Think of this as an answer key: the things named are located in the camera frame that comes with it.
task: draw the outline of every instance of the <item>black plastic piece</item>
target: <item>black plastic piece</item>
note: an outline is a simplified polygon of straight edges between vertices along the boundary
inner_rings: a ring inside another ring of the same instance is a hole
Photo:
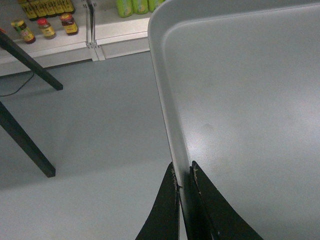
[[[192,199],[202,226],[192,229],[194,240],[263,240],[221,195],[199,165],[190,167]]]
[[[179,240],[179,210],[177,179],[170,163],[152,210],[135,240]]]
[[[30,57],[25,51],[23,51],[2,31],[0,31],[0,46],[16,59],[18,59],[21,63],[26,65],[31,71],[45,80],[57,91],[64,88],[64,86],[57,79],[55,79],[47,70],[45,70],[39,63],[37,63],[32,57]]]
[[[48,178],[56,175],[56,169],[54,166],[52,166],[45,155],[31,140],[28,134],[23,130],[23,128],[19,125],[19,123],[15,120],[15,118],[6,109],[1,101],[0,125]]]

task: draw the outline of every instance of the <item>jar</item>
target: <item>jar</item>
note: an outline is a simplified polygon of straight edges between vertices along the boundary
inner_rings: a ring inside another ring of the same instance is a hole
[[[23,38],[26,44],[33,44],[36,41],[35,35],[27,27],[23,20],[14,20],[11,22],[11,26],[16,30],[16,32]]]
[[[43,33],[46,39],[54,39],[56,37],[56,32],[51,26],[51,24],[44,17],[39,18],[36,21],[39,25],[39,29]]]
[[[79,29],[71,13],[62,14],[60,16],[60,20],[66,34],[68,34],[69,36],[78,34]]]

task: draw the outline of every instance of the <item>bottle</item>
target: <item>bottle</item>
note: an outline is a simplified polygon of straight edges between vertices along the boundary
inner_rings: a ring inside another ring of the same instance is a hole
[[[135,14],[146,14],[148,12],[148,0],[132,0],[132,6]]]
[[[148,0],[149,1],[149,10],[153,12],[157,7],[164,2],[164,0]]]
[[[74,14],[76,12],[75,7],[72,4],[71,0],[61,0],[61,3],[65,13]]]
[[[51,2],[53,9],[57,15],[61,15],[65,12],[64,8],[61,5],[60,0],[50,0],[50,2]]]
[[[129,17],[134,13],[132,0],[116,0],[116,8],[121,18]]]
[[[36,41],[35,35],[27,27],[26,23],[23,20],[14,20],[11,22],[11,26],[23,38],[23,41],[26,44],[33,44]]]
[[[37,14],[39,18],[45,17],[47,18],[47,13],[45,9],[43,8],[42,4],[40,4],[39,0],[28,0],[31,7],[33,8],[34,12]]]
[[[18,3],[30,21],[35,21],[38,19],[37,14],[27,0],[18,0]]]
[[[40,0],[40,4],[42,5],[45,13],[48,15],[49,18],[53,18],[57,16],[54,7],[52,6],[50,0]]]
[[[62,14],[60,16],[60,20],[66,34],[68,34],[69,36],[78,34],[79,28],[75,22],[74,17],[71,15],[71,13]]]
[[[39,25],[39,29],[43,33],[46,39],[54,39],[56,37],[56,32],[51,26],[51,24],[44,17],[39,18],[36,21]]]

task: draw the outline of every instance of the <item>white shelf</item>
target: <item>white shelf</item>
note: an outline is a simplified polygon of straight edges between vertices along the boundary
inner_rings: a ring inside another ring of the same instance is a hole
[[[86,48],[87,44],[87,13],[85,8],[76,9],[73,15],[78,28],[79,33],[77,35],[68,36],[61,24],[58,16],[48,18],[47,20],[51,23],[52,27],[56,31],[56,37],[54,39],[45,39],[42,35],[38,24],[34,21],[25,20],[27,26],[35,34],[36,41],[32,44],[26,44],[15,33],[14,35],[8,34],[25,52],[27,52],[32,58],[57,54],[61,52]],[[15,57],[10,55],[5,50],[0,50],[0,64],[10,63],[17,61]]]
[[[48,22],[56,32],[54,39],[45,39],[36,21],[30,21],[17,1],[4,0],[0,5],[0,28],[15,41],[26,53],[34,58],[41,66],[51,67],[87,59],[92,54],[87,47],[91,40],[89,10],[84,8],[84,0],[72,0],[75,7],[73,17],[78,25],[79,33],[68,36],[61,24],[59,16],[48,18]],[[22,19],[35,35],[36,41],[26,44],[11,26],[14,19]],[[20,73],[29,69],[7,51],[0,49],[0,76]]]
[[[151,12],[133,14],[121,18],[116,8],[96,10],[95,40],[98,45],[136,40],[148,37],[148,23]]]

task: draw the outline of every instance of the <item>white plastic tray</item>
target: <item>white plastic tray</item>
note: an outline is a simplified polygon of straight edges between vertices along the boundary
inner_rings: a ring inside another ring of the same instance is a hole
[[[320,239],[320,1],[167,0],[148,36],[182,207],[197,161],[265,240]]]

